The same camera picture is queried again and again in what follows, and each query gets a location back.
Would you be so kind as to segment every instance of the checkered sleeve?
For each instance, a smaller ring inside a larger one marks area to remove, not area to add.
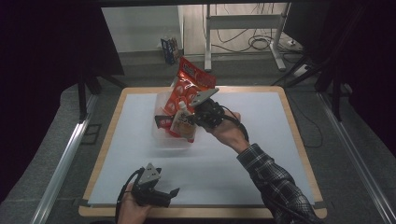
[[[274,159],[262,151],[257,144],[251,145],[239,154],[237,159],[248,171],[261,192],[262,201],[270,209],[276,223],[306,223],[301,218],[285,211],[278,204],[309,220],[309,223],[323,223],[315,215],[311,204],[301,190],[295,185],[292,176],[277,165]]]

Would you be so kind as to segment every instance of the person's right hand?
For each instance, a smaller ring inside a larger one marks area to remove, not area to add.
[[[238,120],[241,120],[241,115],[237,112],[233,114],[225,110],[224,114],[234,118],[236,116]],[[244,134],[241,130],[231,121],[225,119],[218,127],[214,129],[205,129],[208,133],[213,134],[222,144],[231,147],[238,154],[242,153],[245,149],[250,146],[250,143],[245,139]]]

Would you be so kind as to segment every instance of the hand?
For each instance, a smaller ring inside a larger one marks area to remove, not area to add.
[[[232,118],[233,115],[235,115],[238,120],[241,120],[241,115],[237,112],[233,112],[232,114],[230,111],[225,110],[224,114]],[[250,146],[250,143],[245,139],[241,130],[227,119],[225,119],[218,127],[205,130],[208,133],[213,134],[213,136],[215,136],[222,144],[231,147],[238,154],[242,153]]]
[[[136,203],[131,193],[132,186],[128,185],[122,197],[118,224],[142,224],[152,208],[151,205],[139,206]]]

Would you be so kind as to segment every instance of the black stand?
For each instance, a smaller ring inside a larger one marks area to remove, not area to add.
[[[340,63],[340,56],[344,45],[348,41],[351,33],[357,26],[364,10],[367,8],[369,1],[366,3],[361,4],[355,2],[356,7],[351,12],[350,17],[347,20],[347,24],[345,28],[341,32],[341,36],[338,41],[333,45],[333,48],[327,57],[321,64],[315,65],[312,69],[309,69],[304,74],[300,75],[299,77],[295,78],[292,81],[286,82],[284,87],[293,87],[300,83],[301,81],[312,77],[313,75],[317,74],[318,72],[322,72],[318,77],[318,80],[315,84],[316,91],[326,91],[330,84],[332,83],[332,112],[337,117],[339,121],[341,121],[341,116],[339,113],[340,107],[340,97],[341,97],[341,77],[339,76],[338,66]],[[291,74],[301,67],[307,60],[309,59],[309,54],[305,54],[299,62],[297,62],[289,72],[283,76],[281,79],[285,79]]]

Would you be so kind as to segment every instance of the human arm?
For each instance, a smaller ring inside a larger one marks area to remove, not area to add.
[[[151,205],[139,206],[131,194],[132,184],[129,184],[122,197],[119,220],[117,224],[142,224],[145,220]]]
[[[262,201],[270,209],[276,223],[322,223],[315,215],[311,204],[295,186],[291,175],[277,165],[257,144],[251,145],[245,136],[232,122],[224,120],[215,129],[208,130],[222,144],[231,147],[238,153],[237,159],[245,167],[257,189],[262,194]]]

